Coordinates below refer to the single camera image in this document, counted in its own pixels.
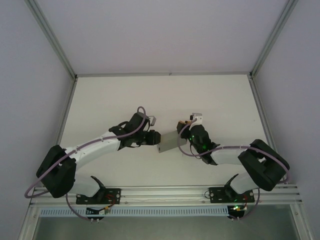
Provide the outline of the grey metal panel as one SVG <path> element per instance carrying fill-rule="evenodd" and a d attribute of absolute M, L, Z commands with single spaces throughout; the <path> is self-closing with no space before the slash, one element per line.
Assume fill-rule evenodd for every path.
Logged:
<path fill-rule="evenodd" d="M 89 223 L 42 217 L 33 240 L 300 240 L 290 222 L 231 221 L 226 217 L 110 217 Z"/>

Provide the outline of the aluminium frame side bar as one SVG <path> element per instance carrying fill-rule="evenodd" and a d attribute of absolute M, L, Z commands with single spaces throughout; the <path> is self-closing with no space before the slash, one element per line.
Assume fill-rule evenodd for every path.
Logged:
<path fill-rule="evenodd" d="M 77 86 L 77 81 L 78 81 L 78 77 L 76 75 L 75 79 L 71 81 L 71 86 L 70 86 L 70 89 L 68 90 L 68 93 L 67 93 L 67 102 L 64 105 L 64 108 L 62 111 L 62 119 L 59 122 L 58 132 L 57 132 L 57 135 L 54 139 L 55 144 L 61 143 L 63 132 L 64 132 L 66 121 L 67 121 L 67 117 L 69 114 L 69 110 L 71 107 L 71 103 L 73 100 L 75 89 Z M 32 240 L 34 237 L 35 231 L 36 231 L 38 219 L 39 219 L 38 210 L 37 209 L 33 210 L 33 208 L 31 207 L 31 199 L 29 199 L 28 209 L 27 209 L 26 215 L 24 217 L 23 224 L 22 224 L 22 227 L 21 227 L 21 230 L 20 230 L 20 233 L 18 235 L 17 240 Z"/>
<path fill-rule="evenodd" d="M 254 101 L 255 101 L 255 105 L 256 105 L 258 114 L 259 114 L 259 118 L 260 118 L 260 121 L 261 121 L 261 124 L 262 124 L 262 128 L 263 128 L 263 131 L 264 131 L 264 135 L 265 135 L 266 141 L 267 141 L 268 145 L 275 152 L 278 152 L 277 146 L 275 144 L 275 141 L 274 141 L 274 138 L 272 136 L 272 132 L 271 132 L 268 120 L 267 120 L 267 115 L 266 115 L 262 100 L 261 100 L 260 95 L 259 95 L 259 91 L 258 91 L 257 85 L 256 85 L 256 83 L 254 81 L 254 78 L 250 74 L 247 75 L 247 78 L 248 78 L 249 86 L 251 88 L 251 92 L 252 92 L 252 95 L 253 95 L 253 98 L 254 98 Z"/>

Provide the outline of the aluminium mounting rail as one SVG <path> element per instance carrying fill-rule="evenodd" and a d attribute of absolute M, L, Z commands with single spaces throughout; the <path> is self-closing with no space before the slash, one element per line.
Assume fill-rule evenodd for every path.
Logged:
<path fill-rule="evenodd" d="M 209 185 L 116 186 L 121 188 L 116 207 L 232 206 L 242 203 L 211 203 L 205 197 Z M 280 184 L 272 191 L 260 190 L 259 205 L 299 205 L 302 197 L 294 184 Z M 31 207 L 67 207 L 66 198 L 49 193 L 31 199 Z"/>

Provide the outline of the small wired connector board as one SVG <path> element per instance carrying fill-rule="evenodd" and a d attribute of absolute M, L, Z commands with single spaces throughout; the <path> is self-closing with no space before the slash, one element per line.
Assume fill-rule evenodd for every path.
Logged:
<path fill-rule="evenodd" d="M 108 214 L 110 212 L 110 209 L 113 205 L 107 205 L 105 207 L 102 207 L 102 208 L 97 208 L 97 207 L 87 207 L 86 210 L 85 210 L 85 214 L 88 216 L 88 217 L 103 217 L 105 216 L 106 214 Z"/>
<path fill-rule="evenodd" d="M 227 209 L 230 218 L 242 218 L 248 209 L 248 205 L 246 203 L 229 205 Z"/>

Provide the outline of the aluminium frame bar long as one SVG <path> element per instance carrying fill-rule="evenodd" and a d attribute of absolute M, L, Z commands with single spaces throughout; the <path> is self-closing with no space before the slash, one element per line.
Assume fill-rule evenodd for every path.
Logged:
<path fill-rule="evenodd" d="M 131 72 L 131 73 L 91 73 L 77 74 L 77 78 L 100 77 L 147 77 L 147 76 L 210 76 L 210 75 L 250 75 L 249 71 L 214 71 L 214 72 Z"/>

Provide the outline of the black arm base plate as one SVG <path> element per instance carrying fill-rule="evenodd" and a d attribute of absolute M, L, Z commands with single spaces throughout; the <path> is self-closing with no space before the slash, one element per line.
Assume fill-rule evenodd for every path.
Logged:
<path fill-rule="evenodd" d="M 244 193 L 236 193 L 230 187 L 210 187 L 209 189 L 210 202 L 213 203 L 254 203 L 255 197 L 252 190 Z"/>
<path fill-rule="evenodd" d="M 98 192 L 92 197 L 78 194 L 76 196 L 77 205 L 118 205 L 121 200 L 120 188 L 104 188 L 98 190 Z"/>

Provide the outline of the aluminium frame post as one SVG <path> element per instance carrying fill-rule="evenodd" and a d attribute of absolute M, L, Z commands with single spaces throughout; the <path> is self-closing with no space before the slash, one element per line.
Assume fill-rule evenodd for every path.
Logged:
<path fill-rule="evenodd" d="M 66 70 L 68 76 L 73 82 L 77 80 L 77 74 L 75 73 L 70 61 L 68 60 L 65 51 L 63 50 L 58 38 L 56 37 L 52 27 L 50 26 L 45 14 L 43 13 L 37 0 L 24 0 L 25 4 L 29 8 L 31 14 L 36 20 L 37 24 L 41 28 L 44 36 L 49 42 L 51 48 L 55 52 L 62 66 Z"/>
<path fill-rule="evenodd" d="M 290 18 L 293 10 L 295 9 L 299 0 L 287 0 L 283 10 L 281 11 L 270 35 L 268 36 L 262 51 L 260 52 L 252 70 L 250 71 L 250 76 L 254 79 L 259 71 L 261 70 L 264 62 L 266 61 L 268 55 L 270 54 L 273 46 L 275 45 L 280 33 L 282 32 L 283 28 L 285 27 L 288 19 Z"/>

